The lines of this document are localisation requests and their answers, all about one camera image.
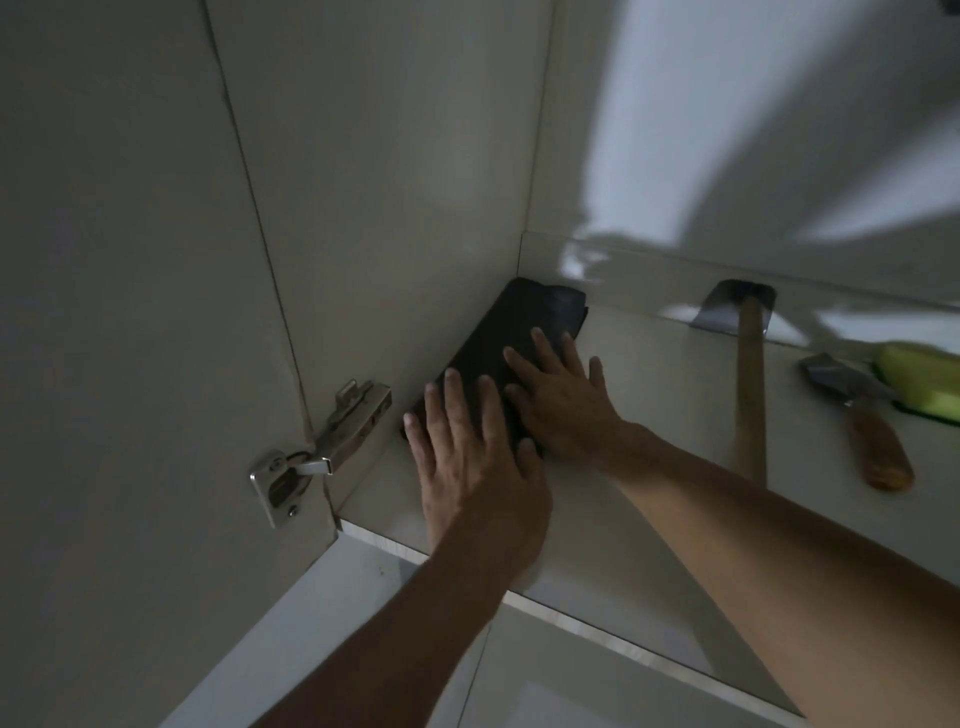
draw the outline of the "black towel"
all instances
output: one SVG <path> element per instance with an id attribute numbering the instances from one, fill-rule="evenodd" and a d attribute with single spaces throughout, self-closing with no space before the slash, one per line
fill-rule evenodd
<path id="1" fill-rule="evenodd" d="M 522 278 L 507 283 L 507 287 L 477 324 L 456 356 L 444 367 L 444 371 L 453 367 L 460 372 L 464 380 L 470 418 L 477 432 L 480 432 L 477 379 L 481 375 L 492 376 L 501 393 L 504 386 L 517 381 L 513 371 L 503 360 L 504 347 L 513 347 L 524 358 L 539 364 L 537 350 L 530 338 L 531 328 L 543 329 L 554 351 L 560 354 L 561 334 L 569 331 L 570 335 L 576 337 L 586 318 L 587 295 L 582 291 L 562 285 L 543 285 L 535 280 Z M 436 381 L 443 395 L 443 371 Z M 425 431 L 426 411 L 423 398 L 420 398 L 412 412 Z M 528 433 L 515 410 L 506 401 L 504 414 L 507 418 L 511 449 L 516 449 L 516 445 Z"/>

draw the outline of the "metal hinge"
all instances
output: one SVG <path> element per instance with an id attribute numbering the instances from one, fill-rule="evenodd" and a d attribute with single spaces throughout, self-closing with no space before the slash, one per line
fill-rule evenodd
<path id="1" fill-rule="evenodd" d="M 300 512 L 300 499 L 313 475 L 337 471 L 360 449 L 393 403 L 390 387 L 351 379 L 336 395 L 337 408 L 326 419 L 326 429 L 314 451 L 286 454 L 272 450 L 250 472 L 250 481 L 270 525 L 282 526 Z"/>

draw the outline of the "left hand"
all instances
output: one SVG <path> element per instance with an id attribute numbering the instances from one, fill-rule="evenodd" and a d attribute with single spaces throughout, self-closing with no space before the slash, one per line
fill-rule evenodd
<path id="1" fill-rule="evenodd" d="M 426 387 L 429 437 L 413 415 L 405 415 L 403 423 L 417 462 L 431 547 L 436 550 L 445 534 L 459 529 L 509 583 L 540 553 L 552 501 L 533 441 L 521 442 L 514 459 L 496 385 L 481 376 L 478 386 L 482 436 L 473 429 L 463 381 L 453 369 L 444 378 L 445 411 L 437 386 Z"/>

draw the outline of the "yellow sponge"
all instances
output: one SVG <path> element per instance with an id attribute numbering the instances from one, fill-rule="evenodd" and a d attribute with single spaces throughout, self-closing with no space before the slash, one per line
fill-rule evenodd
<path id="1" fill-rule="evenodd" d="M 960 356 L 917 344 L 885 344 L 876 369 L 911 411 L 960 425 Z"/>

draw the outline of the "wooden hammer handle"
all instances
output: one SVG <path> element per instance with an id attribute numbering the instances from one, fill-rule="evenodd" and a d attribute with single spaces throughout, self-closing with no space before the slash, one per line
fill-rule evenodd
<path id="1" fill-rule="evenodd" d="M 748 296 L 740 305 L 737 330 L 734 469 L 766 488 L 767 410 L 763 377 L 763 304 Z"/>
<path id="2" fill-rule="evenodd" d="M 863 479 L 880 491 L 912 486 L 913 468 L 890 424 L 860 401 L 848 404 L 847 413 L 847 431 Z"/>

